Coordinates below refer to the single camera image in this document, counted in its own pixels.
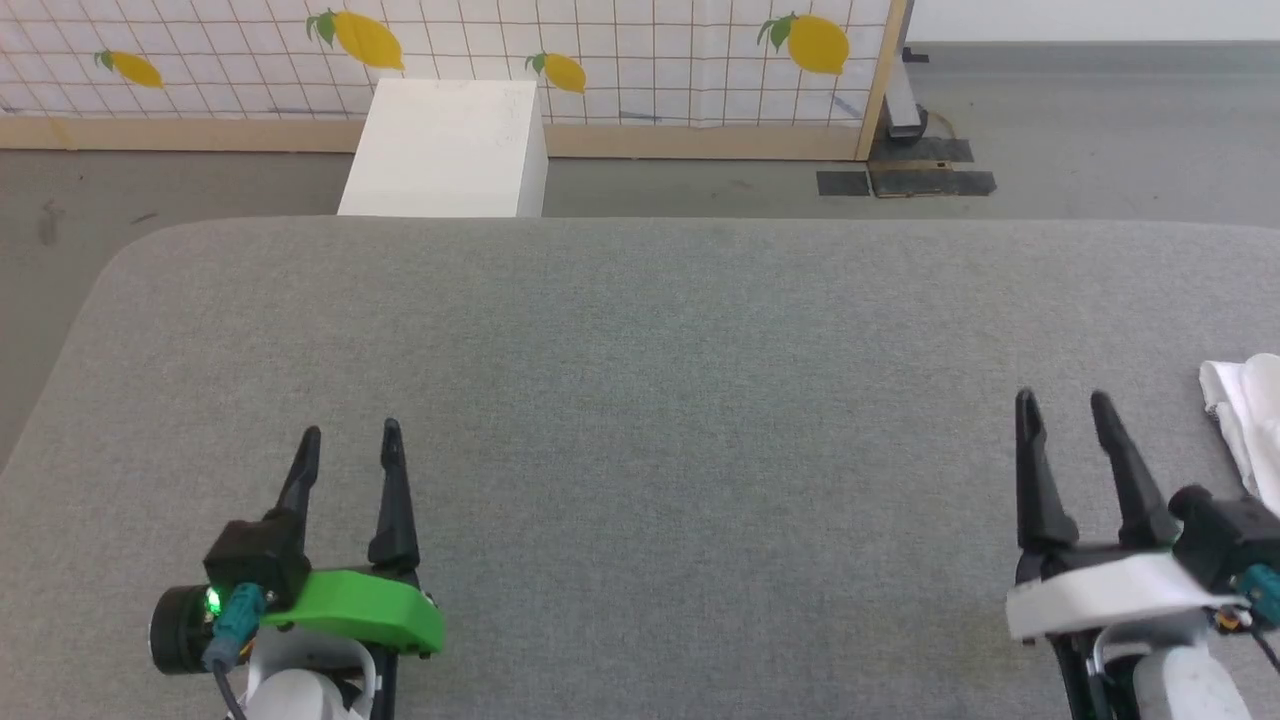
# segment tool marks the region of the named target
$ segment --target grid backdrop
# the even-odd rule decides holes
[[[860,126],[891,0],[0,0],[0,108],[86,118],[361,118],[380,77],[538,79],[544,119],[564,124]],[[404,72],[369,68],[310,15],[384,23]],[[841,27],[837,77],[801,70],[760,24],[788,13]],[[143,87],[93,61],[143,56]],[[586,91],[525,67],[576,60]]]

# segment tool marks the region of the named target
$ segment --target gray table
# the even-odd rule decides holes
[[[1012,400],[1087,537],[1088,392],[1166,491],[1233,488],[1196,368],[1280,347],[1280,234],[1114,223],[257,219],[104,272],[0,477],[13,717],[216,717],[146,629],[325,432],[317,566],[404,428],[449,647],[399,717],[1066,717],[1005,630]],[[1221,643],[1256,717],[1280,692]]]

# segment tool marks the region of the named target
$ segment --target wooden frame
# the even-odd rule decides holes
[[[867,160],[899,51],[908,0],[891,0],[861,127],[547,126],[552,158]],[[0,118],[0,147],[355,152],[364,120]]]

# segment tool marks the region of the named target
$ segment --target black wire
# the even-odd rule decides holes
[[[1280,657],[1276,657],[1275,648],[1272,648],[1271,643],[1262,637],[1262,630],[1254,625],[1253,628],[1249,628],[1249,634],[1253,635],[1253,641],[1258,643],[1260,648],[1262,648],[1262,655],[1267,656],[1267,661],[1271,662],[1271,666],[1276,669],[1276,673],[1280,673]]]
[[[248,720],[244,717],[244,711],[239,707],[239,701],[236,700],[236,693],[232,692],[232,683],[227,679],[227,666],[221,661],[214,662],[214,682],[218,683],[218,692],[223,693],[223,702],[227,703],[227,711],[232,714],[234,720]]]

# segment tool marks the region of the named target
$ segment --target lemon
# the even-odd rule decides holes
[[[342,49],[370,68],[404,69],[399,41],[387,26],[374,18],[347,10],[325,10],[307,18],[307,38],[311,37],[311,28],[316,29],[316,35],[329,47],[333,47],[333,38],[338,36]]]
[[[760,26],[760,33],[755,36],[759,45],[764,33],[769,33],[769,42],[774,50],[782,50],[782,42],[787,44],[787,53],[797,65],[810,73],[827,73],[838,76],[845,70],[845,60],[849,59],[849,37],[840,26],[819,18],[817,15],[783,15]]]
[[[93,64],[101,64],[109,70],[115,70],[124,79],[143,87],[164,87],[160,70],[156,70],[151,63],[137,55],[102,50],[101,53],[93,53]]]
[[[556,87],[577,92],[579,95],[586,92],[586,70],[582,69],[582,65],[575,63],[572,58],[566,58],[556,53],[540,53],[525,58],[526,68],[530,63],[534,64],[535,73],[541,73],[545,68],[547,79]]]

